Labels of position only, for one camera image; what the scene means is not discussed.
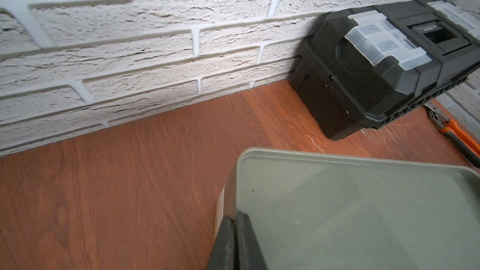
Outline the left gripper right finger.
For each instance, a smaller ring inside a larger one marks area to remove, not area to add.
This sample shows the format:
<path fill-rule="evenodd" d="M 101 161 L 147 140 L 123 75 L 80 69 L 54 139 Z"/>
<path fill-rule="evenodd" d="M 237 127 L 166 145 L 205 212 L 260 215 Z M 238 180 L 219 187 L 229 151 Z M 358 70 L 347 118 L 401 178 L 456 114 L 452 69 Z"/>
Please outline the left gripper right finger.
<path fill-rule="evenodd" d="M 253 224 L 248 214 L 236 215 L 236 270 L 267 270 Z"/>

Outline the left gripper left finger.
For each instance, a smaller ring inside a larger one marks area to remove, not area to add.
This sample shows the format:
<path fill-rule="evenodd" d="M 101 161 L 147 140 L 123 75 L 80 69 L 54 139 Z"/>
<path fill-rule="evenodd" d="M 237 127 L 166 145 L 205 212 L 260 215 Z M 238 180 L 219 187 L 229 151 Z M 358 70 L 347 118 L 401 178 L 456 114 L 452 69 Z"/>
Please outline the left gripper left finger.
<path fill-rule="evenodd" d="M 212 248 L 207 270 L 234 270 L 236 258 L 235 224 L 224 216 Z"/>

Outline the three-drawer storage box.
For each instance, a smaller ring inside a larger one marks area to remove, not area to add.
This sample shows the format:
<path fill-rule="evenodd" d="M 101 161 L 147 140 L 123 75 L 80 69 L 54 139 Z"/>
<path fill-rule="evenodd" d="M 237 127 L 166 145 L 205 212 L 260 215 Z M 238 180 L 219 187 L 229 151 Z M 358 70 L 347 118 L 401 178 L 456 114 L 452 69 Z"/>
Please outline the three-drawer storage box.
<path fill-rule="evenodd" d="M 250 148 L 216 207 L 249 215 L 268 270 L 477 270 L 468 167 Z"/>

